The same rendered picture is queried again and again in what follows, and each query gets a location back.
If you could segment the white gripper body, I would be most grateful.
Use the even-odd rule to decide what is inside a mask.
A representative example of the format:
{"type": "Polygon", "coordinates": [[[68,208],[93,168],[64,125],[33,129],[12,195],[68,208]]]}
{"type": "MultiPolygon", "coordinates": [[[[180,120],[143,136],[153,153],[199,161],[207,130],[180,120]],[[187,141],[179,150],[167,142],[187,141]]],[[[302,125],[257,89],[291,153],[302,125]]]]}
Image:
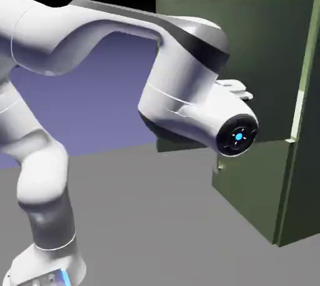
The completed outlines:
{"type": "Polygon", "coordinates": [[[216,84],[235,94],[241,100],[248,102],[253,99],[253,94],[248,92],[246,86],[236,79],[218,79],[216,84]]]}

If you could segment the green cabinet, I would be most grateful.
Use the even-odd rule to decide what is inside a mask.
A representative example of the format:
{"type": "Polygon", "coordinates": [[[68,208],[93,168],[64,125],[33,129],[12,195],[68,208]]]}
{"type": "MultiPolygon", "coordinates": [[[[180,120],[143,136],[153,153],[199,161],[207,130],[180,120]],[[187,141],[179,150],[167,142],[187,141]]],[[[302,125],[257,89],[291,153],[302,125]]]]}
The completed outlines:
{"type": "Polygon", "coordinates": [[[278,247],[320,234],[320,2],[317,10],[288,138],[296,141],[296,146],[273,244],[278,247]]]}

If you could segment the small green cabinet door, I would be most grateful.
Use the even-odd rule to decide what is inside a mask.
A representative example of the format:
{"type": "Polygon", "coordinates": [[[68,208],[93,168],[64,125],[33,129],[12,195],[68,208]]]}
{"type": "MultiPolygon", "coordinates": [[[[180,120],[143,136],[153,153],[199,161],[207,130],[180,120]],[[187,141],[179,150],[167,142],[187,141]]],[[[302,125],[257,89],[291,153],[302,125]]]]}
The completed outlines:
{"type": "Polygon", "coordinates": [[[238,157],[220,157],[212,186],[271,244],[278,239],[296,141],[258,142],[238,157]]]}

